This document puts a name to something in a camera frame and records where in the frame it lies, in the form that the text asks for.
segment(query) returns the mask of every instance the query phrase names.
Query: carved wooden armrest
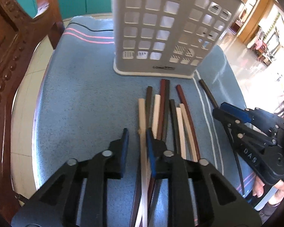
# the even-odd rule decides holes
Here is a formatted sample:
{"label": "carved wooden armrest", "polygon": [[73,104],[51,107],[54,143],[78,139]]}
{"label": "carved wooden armrest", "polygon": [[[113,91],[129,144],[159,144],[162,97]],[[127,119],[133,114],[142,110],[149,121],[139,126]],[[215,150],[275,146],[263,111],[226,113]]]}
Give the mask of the carved wooden armrest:
{"label": "carved wooden armrest", "polygon": [[33,52],[46,36],[56,48],[64,31],[58,0],[37,0],[29,17],[16,0],[0,0],[0,214],[10,223],[20,205],[11,183],[11,109]]}

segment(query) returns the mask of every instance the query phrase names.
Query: metal rivet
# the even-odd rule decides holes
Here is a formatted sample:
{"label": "metal rivet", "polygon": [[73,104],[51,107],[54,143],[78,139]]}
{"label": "metal rivet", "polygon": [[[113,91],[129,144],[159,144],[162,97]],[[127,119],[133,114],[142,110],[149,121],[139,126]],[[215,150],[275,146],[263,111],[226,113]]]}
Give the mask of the metal rivet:
{"label": "metal rivet", "polygon": [[76,159],[69,159],[69,160],[67,161],[67,164],[68,164],[69,166],[74,166],[75,164],[77,164],[77,160],[76,160]]}
{"label": "metal rivet", "polygon": [[200,165],[202,165],[202,166],[206,166],[206,165],[209,164],[209,162],[208,162],[206,159],[200,159],[200,160],[199,160],[199,163],[200,163]]}
{"label": "metal rivet", "polygon": [[166,157],[171,157],[171,156],[173,156],[173,151],[165,150],[165,151],[163,152],[163,154],[164,154]]}
{"label": "metal rivet", "polygon": [[102,152],[102,155],[105,156],[105,157],[109,157],[113,154],[113,152],[111,152],[110,150],[104,150]]}

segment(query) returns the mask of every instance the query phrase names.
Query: tiled floor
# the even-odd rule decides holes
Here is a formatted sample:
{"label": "tiled floor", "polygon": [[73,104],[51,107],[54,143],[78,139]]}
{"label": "tiled floor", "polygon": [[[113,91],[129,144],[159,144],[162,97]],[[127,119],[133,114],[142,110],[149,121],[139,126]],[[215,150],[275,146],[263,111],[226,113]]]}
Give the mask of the tiled floor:
{"label": "tiled floor", "polygon": [[[266,67],[257,61],[255,54],[234,36],[227,33],[219,42],[234,71],[247,107],[256,106],[273,112],[278,106],[278,95],[282,95],[284,82],[284,57]],[[48,37],[38,45],[25,77],[16,95],[12,113],[11,169],[14,189],[30,198],[36,191],[32,168],[32,127],[34,110],[40,84],[52,55],[53,48]],[[280,82],[276,79],[283,75]]]}
{"label": "tiled floor", "polygon": [[257,61],[255,53],[232,33],[228,32],[218,44],[236,76],[247,107],[258,107],[273,113],[284,95],[284,52],[280,51],[277,60],[267,67]]}

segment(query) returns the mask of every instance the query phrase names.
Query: bundle of sticks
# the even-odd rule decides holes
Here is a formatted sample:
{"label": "bundle of sticks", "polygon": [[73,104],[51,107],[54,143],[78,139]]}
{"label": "bundle of sticks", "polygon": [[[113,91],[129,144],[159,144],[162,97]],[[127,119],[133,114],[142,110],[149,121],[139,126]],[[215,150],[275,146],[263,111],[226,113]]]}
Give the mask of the bundle of sticks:
{"label": "bundle of sticks", "polygon": [[166,142],[168,114],[172,120],[174,152],[186,159],[185,133],[192,161],[200,160],[196,132],[190,115],[187,101],[180,85],[176,90],[180,99],[179,107],[175,100],[170,100],[170,81],[161,79],[160,94],[154,98],[153,119],[150,121],[152,87],[148,86],[146,100],[139,99],[139,135],[140,161],[137,169],[136,187],[129,227],[147,227],[150,221],[154,201],[160,189],[160,180],[151,177],[150,163],[147,156],[146,129],[151,127],[155,139]]}

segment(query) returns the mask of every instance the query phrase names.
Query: blue cloth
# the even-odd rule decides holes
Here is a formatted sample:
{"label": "blue cloth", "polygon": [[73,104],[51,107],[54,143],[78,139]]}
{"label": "blue cloth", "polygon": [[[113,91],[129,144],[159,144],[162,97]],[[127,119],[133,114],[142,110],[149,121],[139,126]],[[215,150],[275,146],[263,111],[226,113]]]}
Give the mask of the blue cloth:
{"label": "blue cloth", "polygon": [[[128,128],[129,148],[124,178],[108,182],[108,226],[118,227],[128,226],[132,209],[140,151],[138,98],[145,98],[148,85],[153,87],[153,94],[159,93],[160,78],[117,75],[113,70],[114,44],[88,42],[113,39],[83,35],[113,37],[112,28],[112,20],[91,17],[75,17],[68,25],[65,32],[76,36],[64,33],[48,66],[37,116],[33,163],[37,167],[35,177],[42,185],[69,158],[91,159],[105,150],[111,141],[119,139],[123,128]],[[175,99],[177,105],[179,98],[175,86],[182,86],[201,157],[216,165],[220,172],[223,165],[224,176],[237,188],[240,181],[233,152],[223,126],[211,117],[213,107],[198,83],[200,77],[218,104],[228,102],[242,109],[246,107],[232,69],[219,46],[215,46],[198,66],[192,80],[167,79],[170,80],[170,98]],[[173,149],[170,117],[167,147]],[[252,173],[243,160],[241,167],[243,178]],[[245,191],[251,188],[252,182]],[[167,208],[167,182],[163,180],[151,226],[167,226]]]}

